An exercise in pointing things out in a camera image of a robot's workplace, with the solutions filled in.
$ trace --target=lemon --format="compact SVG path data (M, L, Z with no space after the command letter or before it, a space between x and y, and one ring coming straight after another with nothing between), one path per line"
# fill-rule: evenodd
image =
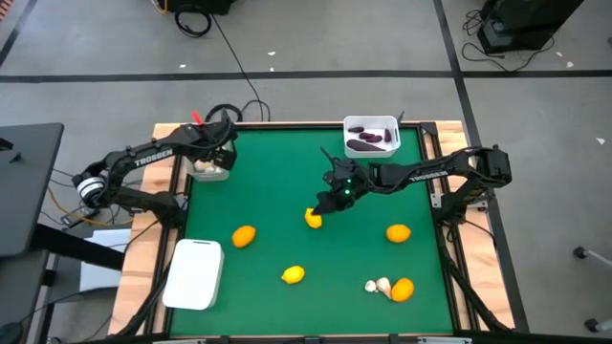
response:
M304 220L306 220L306 224L308 224L310 228L319 228L323 225L323 219L321 219L320 215L313 215L313 211L313 208L307 208L304 214Z
M304 268L301 266L294 266L286 269L280 277L280 279L287 284L297 283L301 281L302 278L304 278Z

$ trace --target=garlic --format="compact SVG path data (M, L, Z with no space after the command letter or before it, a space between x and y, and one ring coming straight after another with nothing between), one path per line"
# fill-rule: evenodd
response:
M384 293L386 297L391 298L391 282L389 282L388 278L379 278L379 280L376 281L376 288Z
M374 282L374 281L367 281L367 282L365 282L365 291L367 291L367 292L374 292L374 291L376 291L376 282Z

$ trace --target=table leg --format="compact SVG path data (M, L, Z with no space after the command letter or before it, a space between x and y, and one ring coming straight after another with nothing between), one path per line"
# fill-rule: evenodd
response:
M36 225L31 246L104 268L121 270L124 255L42 224Z

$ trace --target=green mat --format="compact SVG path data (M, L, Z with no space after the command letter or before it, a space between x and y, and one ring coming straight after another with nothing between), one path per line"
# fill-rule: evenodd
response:
M420 160L415 129L402 129L402 147L379 162ZM186 237L217 241L225 253L216 304L204 311L174 310L170 333L188 335L289 335L451 333L448 301L424 183L393 195L369 194L346 211L304 222L306 207L327 189L331 163L343 158L341 130L242 131L229 179L194 183ZM410 239L389 243L386 228L406 224ZM232 232L257 229L238 249ZM301 283L286 285L284 269L301 265ZM414 295L394 303L368 293L369 279L410 278Z

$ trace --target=floor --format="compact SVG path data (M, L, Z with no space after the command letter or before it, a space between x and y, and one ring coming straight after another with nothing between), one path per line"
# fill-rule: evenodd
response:
M497 198L530 330L612 338L582 326L612 316L612 273L572 256L582 245L612 257L612 3L584 1L555 46L515 77L460 54L475 42L462 32L464 15L483 3L238 0L218 20L273 120L405 111L461 119L472 143L499 143L514 181ZM253 98L218 30L188 38L147 0L15 0L0 46L0 125L64 123L56 167L67 172L147 140L156 122ZM528 56L501 63L518 67ZM247 120L258 120L254 110ZM74 189L54 189L77 207ZM44 210L60 216L51 203ZM90 336L113 302L109 293L60 304L51 335Z

